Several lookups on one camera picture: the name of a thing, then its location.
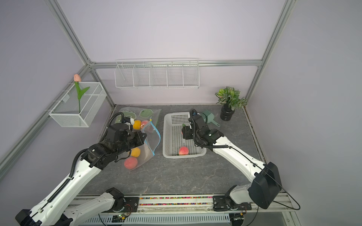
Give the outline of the yellow peach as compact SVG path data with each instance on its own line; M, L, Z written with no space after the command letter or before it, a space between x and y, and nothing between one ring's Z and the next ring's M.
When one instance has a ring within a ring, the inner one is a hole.
M131 150L131 156L134 158L138 158L140 156L141 150L138 147L135 147Z
M134 121L133 129L134 130L141 130L141 121L140 120L135 120Z

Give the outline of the pink peach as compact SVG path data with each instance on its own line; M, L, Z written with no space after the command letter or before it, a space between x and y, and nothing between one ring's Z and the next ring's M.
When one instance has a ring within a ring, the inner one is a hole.
M178 155L188 155L189 149L187 147L180 147Z
M135 169L138 166L138 159L136 157L129 157L124 161L124 167L128 170Z
M143 128L144 126L146 126L149 123L149 121L144 120L141 122L141 128Z

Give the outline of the clear bag with blue zipper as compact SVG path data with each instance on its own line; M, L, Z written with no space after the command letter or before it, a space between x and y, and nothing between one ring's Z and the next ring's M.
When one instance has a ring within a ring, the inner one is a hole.
M144 165L155 155L155 150L161 142L161 135L160 135L158 129L156 128L156 126L154 126L152 124L152 122L149 122L146 125L146 127L141 130L141 132L146 133L147 137L144 141L144 144L138 147L138 148L140 148L141 153L140 153L140 156L137 158L138 166L136 168ZM131 153L131 151L125 153L124 156L127 157L129 153Z

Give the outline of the green printed zip-top bag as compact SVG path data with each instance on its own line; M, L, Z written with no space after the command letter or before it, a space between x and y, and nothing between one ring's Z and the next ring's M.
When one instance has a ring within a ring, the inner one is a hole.
M159 121L159 116L161 114L161 109L150 109L145 107L123 107L119 110L119 112L122 112L124 114L124 117L129 117L133 120L140 120L144 121L147 120L149 122L152 122L154 126L157 126L157 123Z

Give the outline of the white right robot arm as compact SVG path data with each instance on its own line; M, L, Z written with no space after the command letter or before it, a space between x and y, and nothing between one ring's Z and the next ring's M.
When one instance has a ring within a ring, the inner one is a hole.
M195 109L190 110L189 126L183 127L182 134L185 140L193 140L195 146L207 148L225 158L248 179L249 184L233 186L225 194L233 204L253 202L262 209L268 209L282 190L279 170L274 163L266 164L255 159L219 130L209 129Z

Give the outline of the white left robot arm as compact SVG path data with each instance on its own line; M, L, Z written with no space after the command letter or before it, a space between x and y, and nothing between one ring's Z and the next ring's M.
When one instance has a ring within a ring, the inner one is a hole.
M21 210L15 217L21 226L78 226L96 214L124 208L124 194L110 188L99 197L79 205L67 207L82 189L119 155L131 152L144 144L147 134L133 131L126 123L108 127L103 140L80 151L74 158L68 176L32 209Z

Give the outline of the green hand brush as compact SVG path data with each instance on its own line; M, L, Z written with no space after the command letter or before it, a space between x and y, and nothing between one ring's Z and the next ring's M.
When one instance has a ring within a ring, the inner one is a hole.
M211 113L210 111L205 110L205 111L201 112L200 115L202 116L202 118L206 124L211 123L217 127L220 127L220 124L215 121L215 115L213 113Z

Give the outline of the black plant vase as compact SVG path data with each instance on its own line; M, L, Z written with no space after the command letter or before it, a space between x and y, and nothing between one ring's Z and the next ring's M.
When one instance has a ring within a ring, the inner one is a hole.
M221 108L220 119L223 121L230 121L235 111L228 104L224 104Z

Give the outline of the green artificial plant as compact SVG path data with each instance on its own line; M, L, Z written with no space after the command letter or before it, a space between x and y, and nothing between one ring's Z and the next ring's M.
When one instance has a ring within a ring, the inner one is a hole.
M217 104L226 105L233 111L247 105L247 100L240 98L240 91L233 87L220 89L215 96L218 98Z

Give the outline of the pink artificial tulip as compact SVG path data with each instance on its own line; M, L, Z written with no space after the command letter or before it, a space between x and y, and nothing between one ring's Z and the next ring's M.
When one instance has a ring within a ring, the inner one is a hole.
M75 74L74 75L74 86L76 88L77 91L77 99L78 99L78 110L79 113L81 113L81 98L82 96L89 90L90 87L85 87L83 89L81 89L79 83L82 81L81 77L79 74Z

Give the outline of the white vent grille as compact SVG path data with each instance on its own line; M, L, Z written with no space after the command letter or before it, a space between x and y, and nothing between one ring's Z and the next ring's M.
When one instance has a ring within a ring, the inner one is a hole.
M133 225L183 225L199 223L230 223L228 213L206 214L132 214L126 219L121 215L97 215L82 226L133 226Z

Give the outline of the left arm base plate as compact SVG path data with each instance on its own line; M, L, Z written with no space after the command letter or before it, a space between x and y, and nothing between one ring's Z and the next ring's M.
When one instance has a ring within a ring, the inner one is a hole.
M140 198L136 196L125 197L122 201L116 201L113 208L106 213L134 213L137 212Z

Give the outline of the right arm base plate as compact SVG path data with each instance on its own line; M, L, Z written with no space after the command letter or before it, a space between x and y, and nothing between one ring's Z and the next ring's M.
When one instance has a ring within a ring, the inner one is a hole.
M252 206L248 202L236 204L231 198L226 195L213 196L213 211L250 211Z

